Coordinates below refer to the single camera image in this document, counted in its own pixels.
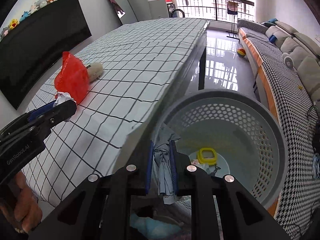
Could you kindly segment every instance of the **television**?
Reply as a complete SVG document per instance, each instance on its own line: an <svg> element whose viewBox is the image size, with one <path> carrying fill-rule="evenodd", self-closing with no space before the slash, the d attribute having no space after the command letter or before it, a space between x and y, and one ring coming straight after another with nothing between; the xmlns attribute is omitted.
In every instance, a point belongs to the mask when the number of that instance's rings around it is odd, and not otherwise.
<svg viewBox="0 0 320 240"><path fill-rule="evenodd" d="M79 0L56 0L31 14L0 41L1 92L18 109L62 52L90 36Z"/></svg>

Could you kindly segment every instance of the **basketball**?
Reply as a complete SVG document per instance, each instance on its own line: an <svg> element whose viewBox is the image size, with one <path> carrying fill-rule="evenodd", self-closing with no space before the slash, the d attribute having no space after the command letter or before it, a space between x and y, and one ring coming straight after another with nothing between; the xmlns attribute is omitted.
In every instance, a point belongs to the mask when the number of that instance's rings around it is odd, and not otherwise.
<svg viewBox="0 0 320 240"><path fill-rule="evenodd" d="M237 50L237 54L238 54L239 57L244 57L244 56L245 56L245 50L244 50L244 48L239 48L239 49Z"/></svg>

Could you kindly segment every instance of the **glossy floor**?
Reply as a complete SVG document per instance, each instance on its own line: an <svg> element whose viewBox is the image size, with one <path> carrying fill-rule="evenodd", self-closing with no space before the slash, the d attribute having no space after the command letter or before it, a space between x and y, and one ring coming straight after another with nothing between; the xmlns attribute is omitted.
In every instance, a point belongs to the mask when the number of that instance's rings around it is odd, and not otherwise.
<svg viewBox="0 0 320 240"><path fill-rule="evenodd" d="M208 30L205 70L205 89L225 88L259 99L253 92L254 76L247 57L240 58L238 40L227 38L228 33ZM191 78L186 94L198 90L199 67Z"/></svg>

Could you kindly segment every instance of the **human hand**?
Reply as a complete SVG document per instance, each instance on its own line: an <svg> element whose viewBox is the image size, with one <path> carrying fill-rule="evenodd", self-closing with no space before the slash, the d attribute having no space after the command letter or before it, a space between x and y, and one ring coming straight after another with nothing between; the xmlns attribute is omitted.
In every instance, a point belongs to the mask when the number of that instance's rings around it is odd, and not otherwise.
<svg viewBox="0 0 320 240"><path fill-rule="evenodd" d="M41 222L42 211L36 202L36 198L32 190L26 184L26 177L24 174L19 171L14 179L17 186L21 189L13 212L14 218L18 222L21 222L22 229L28 233ZM0 206L0 209L7 220L11 222L8 217L8 211L3 206Z"/></svg>

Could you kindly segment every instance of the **laundry basket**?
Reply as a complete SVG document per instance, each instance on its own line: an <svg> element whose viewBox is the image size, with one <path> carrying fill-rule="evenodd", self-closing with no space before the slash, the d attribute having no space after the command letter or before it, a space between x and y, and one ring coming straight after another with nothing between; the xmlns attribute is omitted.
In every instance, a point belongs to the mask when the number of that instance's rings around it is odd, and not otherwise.
<svg viewBox="0 0 320 240"><path fill-rule="evenodd" d="M265 208L278 197L287 172L287 143L259 102L232 90L201 90L160 117L154 141L162 123L181 137L176 146L183 154L213 148L227 162L228 172Z"/></svg>

